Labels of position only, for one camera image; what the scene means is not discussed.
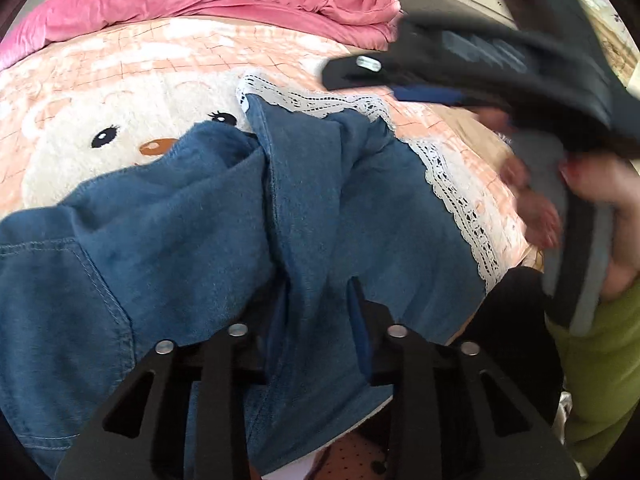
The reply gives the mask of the person's right hand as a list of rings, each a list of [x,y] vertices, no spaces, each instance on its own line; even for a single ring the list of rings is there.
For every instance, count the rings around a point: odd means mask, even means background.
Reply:
[[[608,260],[608,274],[601,299],[622,296],[639,276],[639,174],[610,153],[576,155],[559,164],[567,188],[589,203],[608,204],[615,212],[615,228]],[[512,155],[502,164],[500,180],[515,196],[516,212],[525,224],[525,237],[540,249],[559,245],[563,225],[559,213],[529,185],[524,162]]]

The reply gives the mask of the green right sleeve forearm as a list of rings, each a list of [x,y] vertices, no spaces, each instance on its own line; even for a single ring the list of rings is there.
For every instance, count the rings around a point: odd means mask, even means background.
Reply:
[[[552,322],[547,327],[573,399],[565,442],[574,460],[593,472],[639,405],[639,285],[600,304],[585,337]]]

